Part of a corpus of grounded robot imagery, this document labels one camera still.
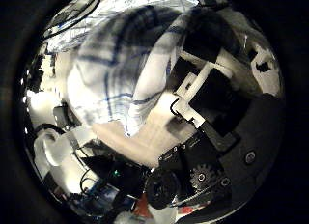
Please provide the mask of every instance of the black cable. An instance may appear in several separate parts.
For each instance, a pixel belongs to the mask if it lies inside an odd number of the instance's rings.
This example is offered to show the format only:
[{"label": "black cable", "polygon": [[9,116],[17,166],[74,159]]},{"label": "black cable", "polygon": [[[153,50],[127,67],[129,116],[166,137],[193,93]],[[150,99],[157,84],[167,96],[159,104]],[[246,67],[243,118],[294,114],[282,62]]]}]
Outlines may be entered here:
[{"label": "black cable", "polygon": [[[76,2],[74,2],[74,3],[71,3],[71,5],[68,7],[68,8],[66,8],[66,10],[68,10],[68,9],[70,9],[72,6],[74,6],[76,3],[78,3],[80,0],[77,0]],[[73,20],[73,19],[75,19],[76,17],[72,17],[72,18],[70,18],[70,19],[67,19],[66,20],[66,22],[68,22],[68,21],[71,21],[71,20]],[[45,31],[47,30],[47,29],[50,29],[50,28],[52,28],[52,27],[55,27],[55,26],[57,26],[57,25],[60,25],[61,23],[63,23],[64,21],[59,21],[58,23],[52,23],[52,25],[51,26],[48,26],[46,29],[45,29]]]},{"label": "black cable", "polygon": [[83,189],[83,183],[84,183],[84,181],[83,181],[83,180],[84,180],[85,176],[88,174],[89,171],[90,171],[90,169],[86,170],[86,172],[83,174],[83,176],[81,177],[80,182],[79,182],[79,187],[80,187],[81,193],[82,193],[82,194],[85,194],[85,195],[87,195],[87,196],[90,196],[90,194],[89,194],[89,193],[86,193],[86,192],[84,191],[84,189]]},{"label": "black cable", "polygon": [[46,41],[47,39],[50,39],[50,38],[52,38],[52,37],[55,37],[55,36],[57,36],[57,35],[59,35],[59,34],[65,32],[65,31],[67,31],[68,29],[70,29],[71,27],[73,27],[74,25],[76,25],[77,23],[79,23],[81,20],[83,20],[84,18],[86,18],[89,14],[91,14],[91,13],[98,7],[100,1],[101,1],[101,0],[98,0],[97,3],[95,4],[95,6],[94,6],[88,13],[86,13],[85,15],[83,15],[82,17],[80,17],[79,19],[77,19],[73,24],[69,25],[67,28],[64,28],[64,29],[62,29],[62,30],[60,30],[60,31],[58,31],[58,32],[56,32],[56,33],[54,33],[54,34],[50,34],[50,35],[48,35],[47,37],[43,37],[42,40],[43,40],[43,41]]},{"label": "black cable", "polygon": [[61,128],[59,128],[59,127],[57,127],[53,124],[41,124],[41,125],[37,126],[37,128],[35,128],[34,132],[35,132],[35,134],[38,135],[38,133],[43,129],[53,129],[54,131],[56,131],[60,135],[65,133]]}]

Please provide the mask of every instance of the orange object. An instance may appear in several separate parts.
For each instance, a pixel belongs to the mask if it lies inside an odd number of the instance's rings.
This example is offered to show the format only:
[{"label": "orange object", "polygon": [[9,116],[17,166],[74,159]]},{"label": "orange object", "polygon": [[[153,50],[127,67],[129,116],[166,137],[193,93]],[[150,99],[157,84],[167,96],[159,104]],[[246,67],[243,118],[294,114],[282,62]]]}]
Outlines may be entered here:
[{"label": "orange object", "polygon": [[148,201],[145,193],[143,193],[141,199],[138,200],[133,213],[137,216],[152,218],[152,215],[148,210]]}]

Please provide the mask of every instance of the screw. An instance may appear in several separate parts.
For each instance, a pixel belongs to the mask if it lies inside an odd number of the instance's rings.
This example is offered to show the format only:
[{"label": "screw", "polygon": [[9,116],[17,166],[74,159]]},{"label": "screw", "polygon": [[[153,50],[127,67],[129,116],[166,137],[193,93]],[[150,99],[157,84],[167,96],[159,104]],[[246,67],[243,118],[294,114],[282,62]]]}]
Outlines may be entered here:
[{"label": "screw", "polygon": [[256,154],[253,151],[251,151],[247,153],[247,155],[245,156],[245,162],[247,164],[252,164],[255,161],[255,157],[256,157]]},{"label": "screw", "polygon": [[206,178],[205,174],[200,174],[199,175],[199,181],[200,182],[203,182],[205,180],[205,178]]},{"label": "screw", "polygon": [[224,179],[222,179],[222,181],[221,181],[221,185],[222,186],[227,186],[227,185],[229,185],[230,184],[230,179],[228,179],[228,178],[224,178]]}]

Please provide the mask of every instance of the blue plaid fabric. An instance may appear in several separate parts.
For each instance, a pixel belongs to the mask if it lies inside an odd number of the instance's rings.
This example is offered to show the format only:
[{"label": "blue plaid fabric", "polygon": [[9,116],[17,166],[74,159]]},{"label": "blue plaid fabric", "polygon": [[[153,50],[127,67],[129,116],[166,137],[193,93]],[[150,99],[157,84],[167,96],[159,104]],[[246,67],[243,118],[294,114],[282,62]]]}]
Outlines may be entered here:
[{"label": "blue plaid fabric", "polygon": [[74,112],[88,126],[122,122],[135,134],[155,106],[183,46],[193,14],[145,6],[97,25],[68,77]]},{"label": "blue plaid fabric", "polygon": [[78,47],[96,25],[127,9],[138,8],[142,5],[157,5],[183,13],[197,4],[197,0],[102,0],[91,15],[68,31],[49,39],[47,48],[49,52],[63,52]]}]

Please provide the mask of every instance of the gear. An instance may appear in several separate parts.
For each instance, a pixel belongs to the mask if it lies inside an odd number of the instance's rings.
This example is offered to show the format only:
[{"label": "gear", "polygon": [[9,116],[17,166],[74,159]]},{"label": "gear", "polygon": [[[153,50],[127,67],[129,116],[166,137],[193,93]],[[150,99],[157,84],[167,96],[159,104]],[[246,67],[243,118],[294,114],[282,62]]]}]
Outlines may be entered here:
[{"label": "gear", "polygon": [[193,173],[190,174],[190,182],[197,192],[208,187],[216,179],[216,175],[210,165],[198,165],[197,168],[193,168],[192,171]]}]

